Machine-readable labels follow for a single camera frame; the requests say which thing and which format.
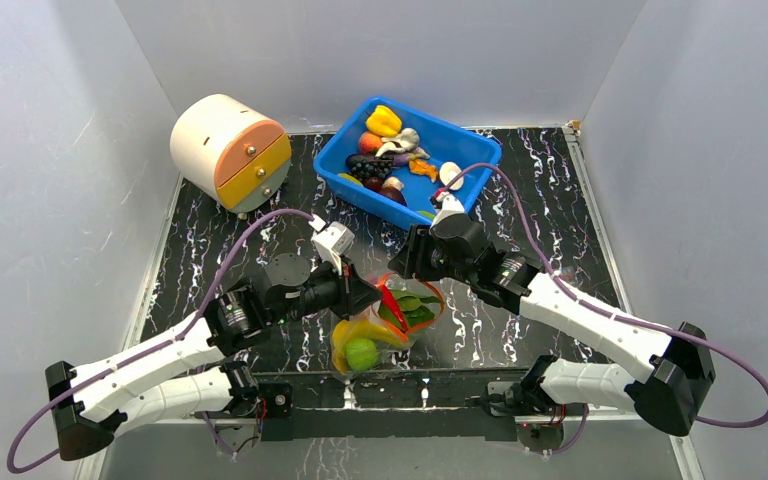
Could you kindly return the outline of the green toy leaf vegetable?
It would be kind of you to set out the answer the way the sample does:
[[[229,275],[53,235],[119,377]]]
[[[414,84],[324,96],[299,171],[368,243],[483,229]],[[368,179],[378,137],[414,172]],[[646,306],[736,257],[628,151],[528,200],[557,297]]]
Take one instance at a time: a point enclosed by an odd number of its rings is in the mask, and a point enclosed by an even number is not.
[[[438,295],[420,295],[407,290],[391,290],[391,293],[397,300],[408,324],[406,333],[425,328],[444,311],[444,301]],[[403,332],[397,319],[382,303],[378,306],[377,314],[382,320],[394,325]]]

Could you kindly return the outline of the clear orange zip bag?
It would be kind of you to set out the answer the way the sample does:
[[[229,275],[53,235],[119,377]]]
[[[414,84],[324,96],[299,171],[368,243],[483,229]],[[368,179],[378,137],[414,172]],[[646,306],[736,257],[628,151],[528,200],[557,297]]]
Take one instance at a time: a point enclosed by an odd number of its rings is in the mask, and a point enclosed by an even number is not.
[[[344,378],[384,369],[395,354],[409,350],[447,310],[434,283],[386,272],[374,285],[381,293],[380,300],[347,319],[332,317],[331,365]]]

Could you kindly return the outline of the light green toy fruit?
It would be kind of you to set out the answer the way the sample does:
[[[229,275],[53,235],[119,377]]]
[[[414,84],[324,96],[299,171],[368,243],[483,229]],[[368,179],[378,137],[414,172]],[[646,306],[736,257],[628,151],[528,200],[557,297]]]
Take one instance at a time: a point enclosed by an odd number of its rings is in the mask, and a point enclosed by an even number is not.
[[[353,338],[345,346],[345,357],[351,371],[367,371],[380,362],[376,343],[368,338]]]

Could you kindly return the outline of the red toy chili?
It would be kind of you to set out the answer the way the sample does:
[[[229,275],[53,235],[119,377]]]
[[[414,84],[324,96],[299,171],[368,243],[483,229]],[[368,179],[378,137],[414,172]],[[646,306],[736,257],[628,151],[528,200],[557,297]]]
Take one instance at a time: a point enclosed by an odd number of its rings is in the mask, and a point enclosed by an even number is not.
[[[392,295],[391,291],[387,287],[386,281],[385,280],[381,280],[378,283],[378,288],[379,288],[379,290],[381,291],[381,294],[382,294],[381,303],[383,305],[385,305],[391,311],[392,315],[397,319],[397,321],[398,321],[398,323],[400,325],[400,329],[404,333],[406,333],[407,329],[408,329],[408,324],[407,324],[407,322],[405,320],[404,314],[403,314],[403,312],[402,312],[402,310],[401,310],[397,300],[395,299],[395,297]]]

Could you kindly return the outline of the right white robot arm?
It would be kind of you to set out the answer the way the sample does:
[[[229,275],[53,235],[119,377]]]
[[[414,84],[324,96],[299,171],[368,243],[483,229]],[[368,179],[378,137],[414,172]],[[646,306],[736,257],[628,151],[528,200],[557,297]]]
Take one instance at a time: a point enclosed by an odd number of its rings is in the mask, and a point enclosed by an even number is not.
[[[606,364],[543,355],[517,383],[491,387],[477,404],[498,416],[547,414],[567,404],[633,411],[673,436],[689,434],[715,380],[701,329],[684,322],[671,336],[620,322],[620,312],[561,288],[518,251],[498,248],[466,214],[414,225],[388,267],[404,279],[452,279],[482,302],[536,320],[601,352]]]

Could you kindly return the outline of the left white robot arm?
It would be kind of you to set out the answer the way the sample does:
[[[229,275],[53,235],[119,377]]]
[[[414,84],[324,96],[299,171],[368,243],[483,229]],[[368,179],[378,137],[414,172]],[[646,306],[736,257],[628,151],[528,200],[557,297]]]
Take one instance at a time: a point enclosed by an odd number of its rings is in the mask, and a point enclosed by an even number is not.
[[[91,364],[45,371],[59,456],[83,459],[137,427],[199,412],[246,416],[272,403],[235,355],[267,341],[282,323],[329,310],[347,319],[379,301],[380,290],[340,257],[318,267],[282,254],[164,333]]]

